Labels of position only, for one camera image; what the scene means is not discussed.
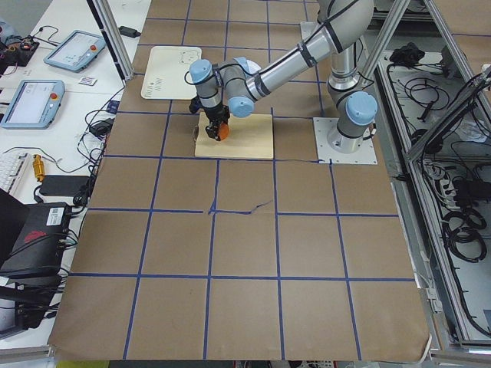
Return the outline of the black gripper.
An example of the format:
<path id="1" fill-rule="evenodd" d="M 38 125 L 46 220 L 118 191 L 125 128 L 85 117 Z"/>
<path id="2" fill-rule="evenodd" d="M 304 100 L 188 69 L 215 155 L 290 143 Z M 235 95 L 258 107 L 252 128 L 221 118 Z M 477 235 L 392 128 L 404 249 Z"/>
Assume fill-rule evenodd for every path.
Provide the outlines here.
<path id="1" fill-rule="evenodd" d="M 203 108 L 209 124 L 205 127 L 209 138 L 216 141 L 223 141 L 227 138 L 227 123 L 230 118 L 229 108 L 220 102 L 215 107 L 204 107 L 198 97 L 194 97 L 189 104 L 189 111 L 196 113 Z"/>

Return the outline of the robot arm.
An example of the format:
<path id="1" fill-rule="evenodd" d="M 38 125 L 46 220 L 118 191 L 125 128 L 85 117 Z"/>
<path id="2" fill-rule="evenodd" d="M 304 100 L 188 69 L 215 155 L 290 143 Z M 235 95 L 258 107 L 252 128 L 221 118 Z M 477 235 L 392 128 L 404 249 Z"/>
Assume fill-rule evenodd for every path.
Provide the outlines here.
<path id="1" fill-rule="evenodd" d="M 203 110 L 208 137 L 220 141 L 230 117 L 252 114 L 255 102 L 283 84 L 331 59 L 328 92 L 338 110 L 336 126 L 327 135 L 329 146 L 340 153 L 354 153 L 366 140 L 374 122 L 377 101 L 359 87 L 356 42 L 367 30 L 374 12 L 371 0 L 321 1 L 314 31 L 288 53 L 257 71 L 245 57 L 213 64 L 194 61 L 185 81 L 196 88 L 189 111 Z"/>

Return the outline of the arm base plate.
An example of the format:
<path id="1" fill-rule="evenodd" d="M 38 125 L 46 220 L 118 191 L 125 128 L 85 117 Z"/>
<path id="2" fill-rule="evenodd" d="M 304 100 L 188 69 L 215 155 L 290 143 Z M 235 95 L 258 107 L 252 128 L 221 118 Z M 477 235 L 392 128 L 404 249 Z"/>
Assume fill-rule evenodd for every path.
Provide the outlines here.
<path id="1" fill-rule="evenodd" d="M 347 138 L 338 131 L 338 118 L 313 118 L 318 161 L 325 164 L 377 165 L 377 156 L 367 128 L 358 138 Z"/>

